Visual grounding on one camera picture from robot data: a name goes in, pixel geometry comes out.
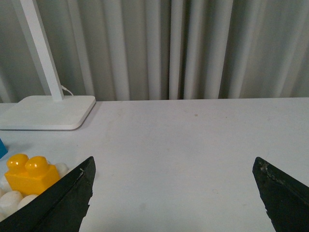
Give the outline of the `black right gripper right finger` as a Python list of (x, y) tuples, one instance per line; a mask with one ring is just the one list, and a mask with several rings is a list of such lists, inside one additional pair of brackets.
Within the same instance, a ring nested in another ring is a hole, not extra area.
[(275, 231), (307, 232), (309, 188), (261, 157), (255, 158), (253, 175)]

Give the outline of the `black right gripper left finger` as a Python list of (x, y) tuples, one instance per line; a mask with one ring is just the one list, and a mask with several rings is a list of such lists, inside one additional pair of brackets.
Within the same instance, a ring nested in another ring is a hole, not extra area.
[(0, 223), (2, 232), (77, 232), (86, 216), (96, 165), (87, 158)]

